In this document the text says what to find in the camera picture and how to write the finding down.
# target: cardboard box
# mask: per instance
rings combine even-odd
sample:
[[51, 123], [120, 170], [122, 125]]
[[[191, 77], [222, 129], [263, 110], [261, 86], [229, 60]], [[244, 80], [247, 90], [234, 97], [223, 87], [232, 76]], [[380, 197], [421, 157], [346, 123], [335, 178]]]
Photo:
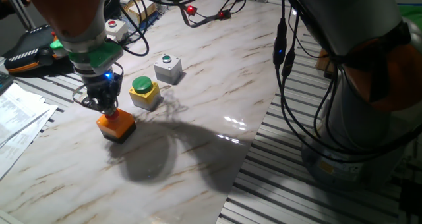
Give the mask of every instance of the cardboard box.
[[[321, 49], [321, 52], [319, 53], [319, 57], [322, 57], [324, 55], [327, 55], [327, 52], [323, 49]], [[325, 71], [325, 68], [327, 67], [328, 62], [330, 61], [329, 57], [326, 58], [320, 58], [318, 59], [318, 61], [316, 62], [315, 67], [319, 70], [323, 70]], [[330, 65], [328, 66], [327, 69], [328, 72], [334, 72], [334, 65], [330, 62]]]
[[[127, 14], [131, 17], [133, 22], [139, 24], [145, 20], [146, 15], [145, 15], [144, 6], [142, 5], [141, 1], [140, 0], [135, 0], [135, 1], [136, 3], [138, 3], [139, 9], [141, 10], [141, 14], [139, 14], [134, 1], [129, 1], [124, 7], [124, 9], [127, 12]], [[144, 0], [144, 3], [146, 7], [146, 13], [148, 14], [148, 16], [151, 16], [152, 13], [157, 11], [157, 6], [155, 3], [149, 0]]]

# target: white marble surface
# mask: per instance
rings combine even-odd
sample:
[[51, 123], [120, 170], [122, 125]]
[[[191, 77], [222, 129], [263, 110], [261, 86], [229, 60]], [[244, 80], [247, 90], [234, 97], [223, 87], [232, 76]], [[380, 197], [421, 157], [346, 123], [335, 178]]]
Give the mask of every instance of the white marble surface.
[[[223, 2], [195, 6], [214, 14]], [[96, 126], [100, 114], [74, 104], [0, 181], [0, 210], [23, 223], [215, 223], [276, 91], [280, 15], [277, 5], [248, 2], [231, 20], [190, 29], [170, 10], [146, 35], [148, 56], [119, 60], [131, 137], [112, 144]], [[182, 58], [186, 75], [177, 86], [158, 82], [165, 101], [147, 113], [128, 90], [138, 76], [155, 79], [162, 53]]]

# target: metal slat floor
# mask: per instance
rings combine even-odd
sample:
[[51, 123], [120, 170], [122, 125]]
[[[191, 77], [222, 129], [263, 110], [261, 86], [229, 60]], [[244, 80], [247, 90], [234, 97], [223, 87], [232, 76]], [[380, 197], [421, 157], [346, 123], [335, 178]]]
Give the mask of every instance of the metal slat floor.
[[[308, 34], [303, 47], [319, 55], [321, 47]], [[330, 81], [316, 70], [316, 59], [296, 50], [286, 98], [307, 128]], [[284, 121], [277, 92], [217, 223], [397, 223], [401, 188], [387, 184], [379, 192], [331, 190], [303, 166], [301, 143]]]

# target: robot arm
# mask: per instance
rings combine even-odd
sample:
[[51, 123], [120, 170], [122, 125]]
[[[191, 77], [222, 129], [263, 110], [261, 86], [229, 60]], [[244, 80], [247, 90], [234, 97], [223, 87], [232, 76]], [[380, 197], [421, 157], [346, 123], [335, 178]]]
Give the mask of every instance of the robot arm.
[[395, 0], [290, 0], [309, 32], [375, 109], [422, 100], [422, 33]]
[[82, 105], [113, 115], [122, 76], [112, 65], [123, 54], [121, 46], [106, 42], [104, 0], [32, 0], [69, 52], [75, 71], [88, 89]]

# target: orange object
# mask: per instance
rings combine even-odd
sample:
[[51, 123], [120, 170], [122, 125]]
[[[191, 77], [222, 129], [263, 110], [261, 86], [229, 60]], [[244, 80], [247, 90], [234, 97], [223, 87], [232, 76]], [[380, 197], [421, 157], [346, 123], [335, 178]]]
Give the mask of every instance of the orange object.
[[38, 66], [39, 66], [39, 64], [38, 64], [38, 62], [36, 62], [36, 63], [31, 63], [29, 65], [26, 65], [26, 66], [23, 66], [23, 67], [19, 67], [19, 68], [16, 68], [16, 69], [7, 69], [7, 71], [9, 73], [24, 72], [24, 71], [28, 71], [28, 70], [34, 69], [34, 68], [36, 68]]
[[136, 129], [133, 116], [121, 109], [117, 109], [111, 116], [102, 115], [97, 120], [97, 125], [104, 138], [120, 144]]
[[328, 66], [328, 68], [327, 68], [327, 72], [333, 73], [334, 72], [334, 65], [330, 62], [330, 58], [329, 57], [322, 57], [322, 56], [325, 56], [325, 55], [328, 55], [327, 54], [327, 51], [321, 49], [321, 52], [319, 53], [319, 57], [320, 58], [316, 62], [315, 67], [317, 69], [319, 69], [319, 70], [325, 71], [325, 68], [327, 67], [327, 64], [330, 63], [330, 66]]
[[[380, 111], [407, 109], [422, 100], [422, 54], [412, 45], [399, 45], [387, 55], [389, 94], [370, 103]], [[357, 91], [369, 103], [372, 72], [345, 67]]]

